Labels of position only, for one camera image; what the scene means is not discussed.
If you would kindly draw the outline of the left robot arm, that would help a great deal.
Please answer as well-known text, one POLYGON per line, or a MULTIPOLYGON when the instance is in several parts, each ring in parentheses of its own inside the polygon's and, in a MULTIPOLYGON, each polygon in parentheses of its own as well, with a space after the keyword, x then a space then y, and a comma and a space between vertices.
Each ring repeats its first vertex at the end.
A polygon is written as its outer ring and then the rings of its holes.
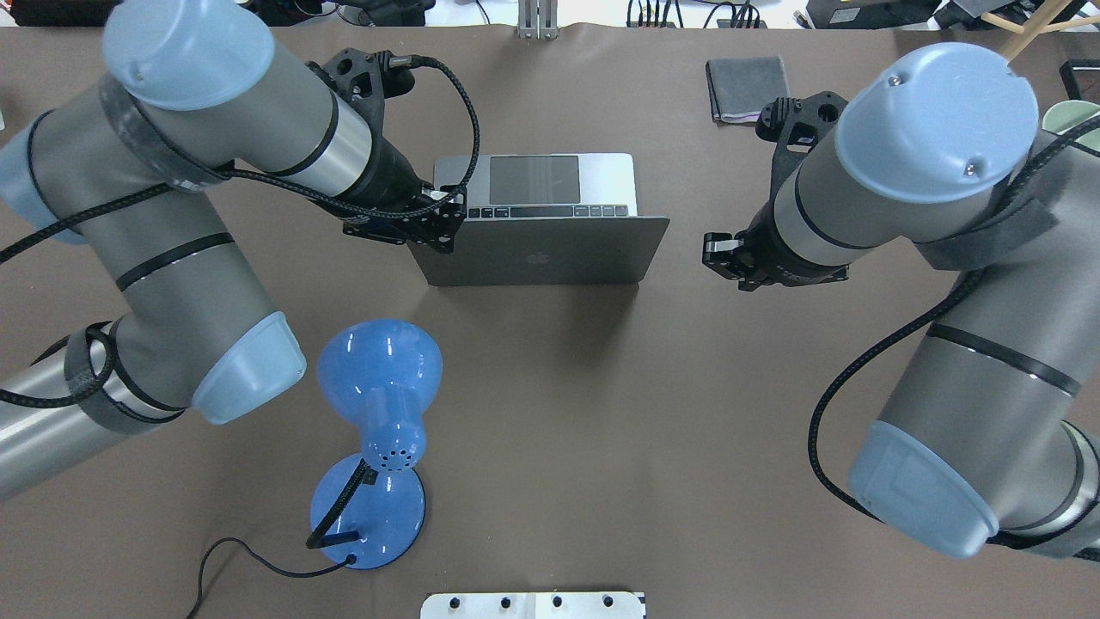
POLYGON ((207 192, 231 179, 302 195, 346 234, 455 246, 455 195, 382 136, 382 110, 435 58, 346 48, 302 63, 232 1, 125 1, 107 73, 3 147, 3 201, 43 240, 86 243, 125 316, 63 338, 3 383, 3 498, 196 408, 248 414, 302 379, 283 312, 207 192))

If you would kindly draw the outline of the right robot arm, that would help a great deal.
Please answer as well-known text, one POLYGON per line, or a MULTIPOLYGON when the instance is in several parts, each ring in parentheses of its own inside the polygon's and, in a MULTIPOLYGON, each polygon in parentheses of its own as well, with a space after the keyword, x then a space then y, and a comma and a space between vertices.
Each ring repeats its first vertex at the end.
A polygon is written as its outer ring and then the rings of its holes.
POLYGON ((853 99, 777 97, 766 203, 700 261, 750 292, 845 281, 910 242, 952 285, 860 353, 810 413, 809 463, 932 551, 1097 561, 1097 110, 1059 125, 1000 52, 908 52, 853 99))

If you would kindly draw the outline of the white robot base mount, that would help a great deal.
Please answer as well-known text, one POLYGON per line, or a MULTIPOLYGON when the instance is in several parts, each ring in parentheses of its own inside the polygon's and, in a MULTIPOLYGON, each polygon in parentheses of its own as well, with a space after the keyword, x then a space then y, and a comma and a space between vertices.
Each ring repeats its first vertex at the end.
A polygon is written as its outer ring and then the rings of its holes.
POLYGON ((452 592, 432 594, 420 618, 647 618, 639 592, 452 592))

